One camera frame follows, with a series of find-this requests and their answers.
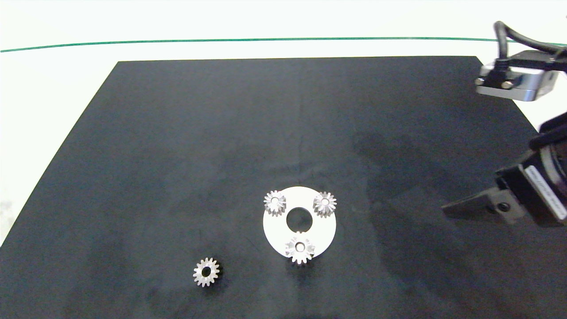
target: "plate center hole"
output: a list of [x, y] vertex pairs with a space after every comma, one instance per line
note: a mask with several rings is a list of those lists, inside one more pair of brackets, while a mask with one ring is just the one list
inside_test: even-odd
[[297, 207], [287, 214], [287, 227], [293, 232], [306, 232], [313, 224], [311, 214], [304, 208]]

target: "gear center hole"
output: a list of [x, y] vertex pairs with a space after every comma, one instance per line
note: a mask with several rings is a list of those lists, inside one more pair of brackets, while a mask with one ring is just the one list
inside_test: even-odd
[[313, 218], [305, 208], [296, 207], [287, 213], [287, 227], [293, 232], [306, 232], [313, 224]]
[[302, 242], [295, 244], [295, 250], [302, 253], [305, 250], [305, 244]]
[[205, 267], [203, 268], [203, 270], [201, 270], [201, 275], [203, 275], [203, 277], [208, 277], [210, 274], [211, 274], [210, 267]]

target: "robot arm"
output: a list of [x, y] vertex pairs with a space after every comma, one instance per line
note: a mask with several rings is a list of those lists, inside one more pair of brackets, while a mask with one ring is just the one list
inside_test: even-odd
[[[475, 80], [477, 92], [533, 101], [567, 72], [567, 49], [520, 35], [496, 22], [499, 55]], [[536, 51], [507, 56], [510, 37]], [[567, 225], [567, 113], [545, 122], [517, 163], [496, 172], [496, 187], [442, 207], [456, 219], [513, 224], [529, 213], [542, 227]]]

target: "green line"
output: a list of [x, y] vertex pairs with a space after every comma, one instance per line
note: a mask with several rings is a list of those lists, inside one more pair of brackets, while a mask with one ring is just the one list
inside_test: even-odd
[[[428, 37], [428, 36], [386, 36], [386, 37], [269, 37], [258, 39], [190, 39], [190, 40], [132, 40], [132, 41], [106, 41], [106, 42], [84, 42], [42, 45], [40, 47], [18, 48], [0, 50], [0, 52], [14, 52], [24, 50], [37, 50], [48, 48], [77, 47], [79, 45], [100, 45], [100, 44], [131, 44], [131, 43], [171, 43], [171, 42], [258, 42], [258, 41], [318, 41], [318, 40], [457, 40], [457, 41], [490, 41], [496, 39], [481, 39], [475, 37]], [[563, 43], [551, 43], [554, 45], [565, 46]]]

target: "black cable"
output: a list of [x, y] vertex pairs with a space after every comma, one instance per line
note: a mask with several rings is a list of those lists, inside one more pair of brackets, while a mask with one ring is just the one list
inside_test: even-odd
[[508, 42], [506, 41], [506, 37], [509, 37], [512, 40], [515, 40], [516, 42], [521, 43], [523, 45], [527, 45], [530, 48], [551, 54], [557, 53], [558, 51], [564, 49], [563, 47], [559, 47], [558, 45], [536, 41], [534, 39], [530, 39], [527, 36], [523, 36], [517, 33], [515, 30], [511, 29], [502, 21], [496, 21], [494, 23], [494, 31], [496, 32], [496, 38], [498, 39], [499, 58], [508, 57]]
[[506, 29], [509, 28], [504, 24], [504, 22], [496, 21], [494, 23], [494, 32], [496, 33], [496, 39], [498, 40], [498, 58], [508, 57], [508, 41], [506, 41]]

